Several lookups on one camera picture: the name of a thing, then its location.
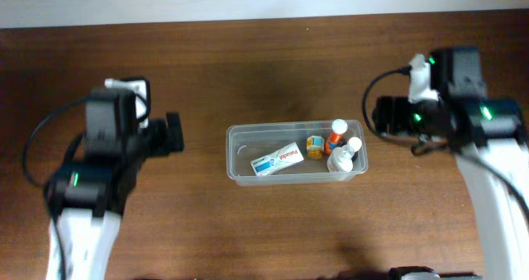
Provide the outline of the dark syrup bottle white cap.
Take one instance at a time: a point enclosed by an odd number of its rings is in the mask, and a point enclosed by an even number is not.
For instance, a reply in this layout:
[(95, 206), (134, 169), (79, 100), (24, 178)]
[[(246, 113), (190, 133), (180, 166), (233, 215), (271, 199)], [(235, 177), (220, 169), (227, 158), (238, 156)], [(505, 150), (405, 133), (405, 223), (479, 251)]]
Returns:
[(360, 137), (351, 137), (350, 139), (348, 139), (347, 145), (350, 146), (351, 149), (351, 160), (355, 162), (358, 158), (358, 153), (363, 146), (363, 142)]

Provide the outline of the white pump lotion bottle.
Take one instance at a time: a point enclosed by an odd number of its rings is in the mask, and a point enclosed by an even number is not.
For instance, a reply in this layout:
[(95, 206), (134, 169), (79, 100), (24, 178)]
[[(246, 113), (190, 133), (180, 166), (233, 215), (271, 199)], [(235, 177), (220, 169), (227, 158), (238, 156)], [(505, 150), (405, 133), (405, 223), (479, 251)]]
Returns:
[(354, 167), (354, 156), (355, 150), (351, 146), (336, 147), (327, 160), (327, 168), (331, 173), (349, 173)]

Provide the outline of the orange tube white cap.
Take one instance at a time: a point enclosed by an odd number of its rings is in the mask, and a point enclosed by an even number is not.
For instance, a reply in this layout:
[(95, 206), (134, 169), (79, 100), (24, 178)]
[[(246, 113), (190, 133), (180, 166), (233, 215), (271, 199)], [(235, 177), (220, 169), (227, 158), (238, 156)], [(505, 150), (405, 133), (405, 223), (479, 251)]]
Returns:
[(348, 124), (342, 119), (335, 119), (331, 123), (331, 133), (324, 144), (324, 152), (330, 155), (340, 143), (342, 136), (347, 132)]

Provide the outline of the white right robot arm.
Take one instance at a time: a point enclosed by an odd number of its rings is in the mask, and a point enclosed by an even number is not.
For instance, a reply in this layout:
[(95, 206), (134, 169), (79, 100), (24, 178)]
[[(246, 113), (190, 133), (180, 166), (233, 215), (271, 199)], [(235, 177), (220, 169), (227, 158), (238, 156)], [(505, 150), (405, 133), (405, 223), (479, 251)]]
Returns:
[(528, 136), (509, 99), (459, 98), (410, 103), (378, 98), (372, 113), (381, 135), (418, 136), (415, 155), (440, 141), (456, 158), (474, 208), (487, 279), (528, 277)]

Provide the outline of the white Panadol medicine box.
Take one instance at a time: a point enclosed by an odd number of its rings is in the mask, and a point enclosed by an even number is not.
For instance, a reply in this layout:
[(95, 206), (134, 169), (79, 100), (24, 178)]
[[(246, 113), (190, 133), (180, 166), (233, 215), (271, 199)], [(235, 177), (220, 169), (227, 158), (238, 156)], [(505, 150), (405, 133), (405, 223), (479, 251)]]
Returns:
[(304, 161), (303, 154), (293, 142), (271, 154), (252, 160), (250, 165), (256, 176), (268, 176), (302, 161)]

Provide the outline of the Tiger Balm jar gold lid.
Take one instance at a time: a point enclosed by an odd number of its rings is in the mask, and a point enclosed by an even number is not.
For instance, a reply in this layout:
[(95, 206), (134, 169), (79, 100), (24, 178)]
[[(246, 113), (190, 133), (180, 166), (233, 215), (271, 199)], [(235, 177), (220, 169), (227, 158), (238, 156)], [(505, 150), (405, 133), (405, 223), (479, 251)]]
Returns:
[(319, 135), (311, 135), (307, 138), (306, 149), (309, 159), (323, 159), (325, 140)]

